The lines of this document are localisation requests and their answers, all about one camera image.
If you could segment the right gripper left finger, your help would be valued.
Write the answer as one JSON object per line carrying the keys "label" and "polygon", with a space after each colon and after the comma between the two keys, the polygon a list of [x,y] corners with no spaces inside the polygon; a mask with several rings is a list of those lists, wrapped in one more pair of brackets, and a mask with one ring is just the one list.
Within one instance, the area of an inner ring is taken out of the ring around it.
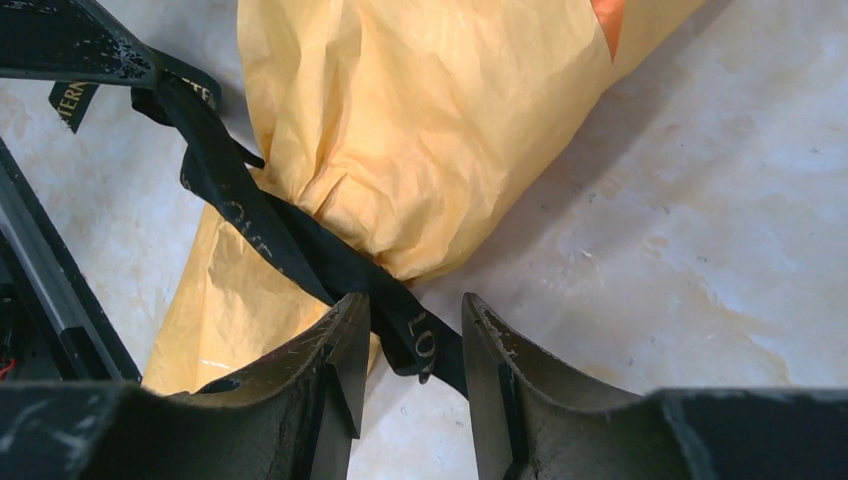
{"label": "right gripper left finger", "polygon": [[194,393],[107,381],[1,388],[5,479],[343,479],[360,436],[370,308],[316,324]]}

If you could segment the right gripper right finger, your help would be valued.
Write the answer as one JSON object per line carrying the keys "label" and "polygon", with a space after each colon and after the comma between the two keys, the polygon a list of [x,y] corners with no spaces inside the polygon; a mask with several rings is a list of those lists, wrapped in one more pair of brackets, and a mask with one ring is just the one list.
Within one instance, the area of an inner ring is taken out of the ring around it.
{"label": "right gripper right finger", "polygon": [[843,389],[663,388],[589,376],[512,329],[479,296],[462,305],[482,479],[843,479]]}

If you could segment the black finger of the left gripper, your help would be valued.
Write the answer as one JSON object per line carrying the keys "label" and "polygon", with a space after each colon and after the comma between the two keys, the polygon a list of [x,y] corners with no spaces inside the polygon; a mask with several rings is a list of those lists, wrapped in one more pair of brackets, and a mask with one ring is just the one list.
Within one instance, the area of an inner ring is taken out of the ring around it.
{"label": "black finger of the left gripper", "polygon": [[96,1],[1,3],[1,76],[152,88],[150,48]]}

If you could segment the black ribbon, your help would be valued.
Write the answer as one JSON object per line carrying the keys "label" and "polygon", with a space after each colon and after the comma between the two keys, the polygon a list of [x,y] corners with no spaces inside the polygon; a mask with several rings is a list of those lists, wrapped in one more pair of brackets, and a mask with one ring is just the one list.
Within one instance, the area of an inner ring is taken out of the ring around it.
{"label": "black ribbon", "polygon": [[372,330],[396,374],[420,382],[436,377],[468,394],[459,334],[385,269],[257,185],[248,168],[262,160],[235,141],[218,117],[221,87],[213,77],[160,51],[126,63],[50,61],[43,69],[51,80],[130,87],[138,112],[186,139],[183,186],[235,227],[263,260],[327,305],[348,293],[367,294]]}

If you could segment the orange paper flower bouquet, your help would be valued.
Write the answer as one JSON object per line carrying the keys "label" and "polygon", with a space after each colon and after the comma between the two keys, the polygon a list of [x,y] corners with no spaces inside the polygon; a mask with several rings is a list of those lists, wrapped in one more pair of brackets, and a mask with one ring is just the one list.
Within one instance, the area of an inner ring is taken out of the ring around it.
{"label": "orange paper flower bouquet", "polygon": [[403,282],[461,265],[695,1],[242,1],[248,176]]}

